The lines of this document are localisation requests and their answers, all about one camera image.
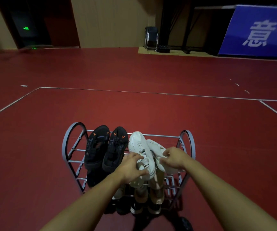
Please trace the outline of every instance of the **person's left hand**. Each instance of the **person's left hand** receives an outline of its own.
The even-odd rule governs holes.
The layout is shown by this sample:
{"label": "person's left hand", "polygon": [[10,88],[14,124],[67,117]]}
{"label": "person's left hand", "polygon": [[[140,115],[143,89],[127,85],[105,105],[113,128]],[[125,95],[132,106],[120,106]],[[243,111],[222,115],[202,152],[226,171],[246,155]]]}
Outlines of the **person's left hand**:
{"label": "person's left hand", "polygon": [[130,183],[136,178],[149,173],[147,169],[137,170],[136,162],[139,159],[144,159],[144,157],[134,152],[123,157],[121,164],[114,171],[114,173],[121,177],[122,184]]}

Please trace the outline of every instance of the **hand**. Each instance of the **hand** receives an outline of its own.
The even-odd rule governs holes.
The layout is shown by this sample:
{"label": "hand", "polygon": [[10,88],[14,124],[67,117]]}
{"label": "hand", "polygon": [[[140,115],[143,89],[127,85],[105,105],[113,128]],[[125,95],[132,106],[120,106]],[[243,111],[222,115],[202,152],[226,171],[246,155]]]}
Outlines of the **hand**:
{"label": "hand", "polygon": [[130,183],[140,176],[149,174],[147,169],[137,170],[136,163],[139,159],[144,159],[144,157],[134,152],[123,157],[121,164],[114,171],[114,173],[121,177],[122,184]]}
{"label": "hand", "polygon": [[185,169],[185,163],[191,159],[188,154],[176,147],[167,148],[163,155],[167,156],[167,158],[161,157],[160,163],[166,163],[176,169]]}

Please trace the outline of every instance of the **chinese character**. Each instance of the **chinese character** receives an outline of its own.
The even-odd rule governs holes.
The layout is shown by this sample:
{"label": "chinese character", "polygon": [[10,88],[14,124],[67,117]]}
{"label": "chinese character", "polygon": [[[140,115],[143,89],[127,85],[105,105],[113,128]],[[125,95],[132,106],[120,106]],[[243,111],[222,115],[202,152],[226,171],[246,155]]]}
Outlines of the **chinese character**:
{"label": "chinese character", "polygon": [[248,46],[250,47],[258,47],[260,45],[266,46],[267,39],[271,34],[271,31],[275,30],[274,26],[277,25],[277,23],[264,20],[263,22],[254,22],[254,25],[256,26],[250,27],[252,31],[242,45],[245,46],[248,43]]}

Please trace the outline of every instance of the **person's right arm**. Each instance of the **person's right arm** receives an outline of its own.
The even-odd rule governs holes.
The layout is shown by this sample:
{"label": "person's right arm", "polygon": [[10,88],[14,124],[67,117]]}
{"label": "person's right arm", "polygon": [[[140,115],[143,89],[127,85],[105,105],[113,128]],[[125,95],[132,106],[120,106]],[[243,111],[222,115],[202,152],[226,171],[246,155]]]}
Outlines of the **person's right arm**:
{"label": "person's right arm", "polygon": [[170,147],[163,155],[161,163],[191,175],[224,230],[277,230],[273,217],[181,149]]}

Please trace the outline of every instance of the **forearm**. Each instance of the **forearm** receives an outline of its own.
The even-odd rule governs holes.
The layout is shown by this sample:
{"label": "forearm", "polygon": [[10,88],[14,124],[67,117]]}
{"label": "forearm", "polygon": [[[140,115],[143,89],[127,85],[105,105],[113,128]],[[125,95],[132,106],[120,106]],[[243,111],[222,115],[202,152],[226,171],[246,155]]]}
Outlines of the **forearm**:
{"label": "forearm", "polygon": [[225,230],[277,230],[277,221],[234,187],[190,159],[189,173]]}
{"label": "forearm", "polygon": [[119,175],[112,173],[59,213],[41,231],[94,230],[106,206],[121,185]]}

